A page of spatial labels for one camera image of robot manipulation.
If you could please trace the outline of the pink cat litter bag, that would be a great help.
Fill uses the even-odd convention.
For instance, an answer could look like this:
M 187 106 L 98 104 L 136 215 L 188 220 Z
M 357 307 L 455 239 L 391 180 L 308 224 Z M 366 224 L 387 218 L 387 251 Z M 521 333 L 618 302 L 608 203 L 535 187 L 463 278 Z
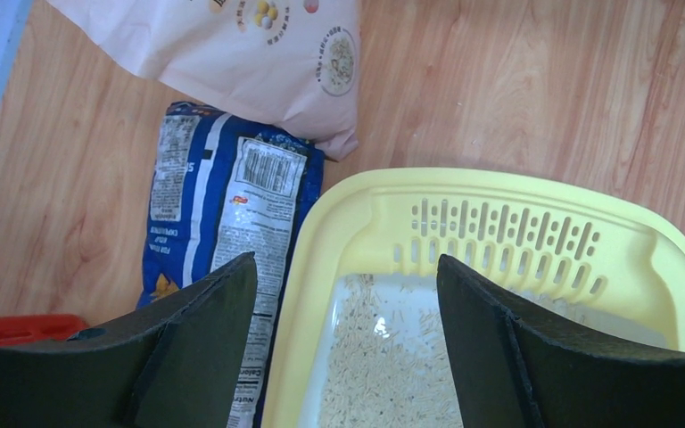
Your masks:
M 357 146 L 357 1 L 57 1 L 123 69 L 240 118 Z

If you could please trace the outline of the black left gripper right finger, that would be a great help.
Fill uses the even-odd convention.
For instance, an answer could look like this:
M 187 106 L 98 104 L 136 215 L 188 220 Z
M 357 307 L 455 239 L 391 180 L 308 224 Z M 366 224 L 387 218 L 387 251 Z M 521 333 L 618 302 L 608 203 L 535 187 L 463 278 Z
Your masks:
M 685 352 L 577 324 L 439 258 L 436 289 L 466 427 L 685 427 Z

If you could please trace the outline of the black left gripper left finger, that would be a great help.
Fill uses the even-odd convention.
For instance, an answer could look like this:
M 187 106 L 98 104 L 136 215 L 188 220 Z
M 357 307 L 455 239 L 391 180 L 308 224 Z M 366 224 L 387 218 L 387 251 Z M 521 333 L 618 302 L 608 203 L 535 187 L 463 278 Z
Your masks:
M 0 427 L 224 427 L 257 294 L 243 253 L 72 335 L 0 347 Z

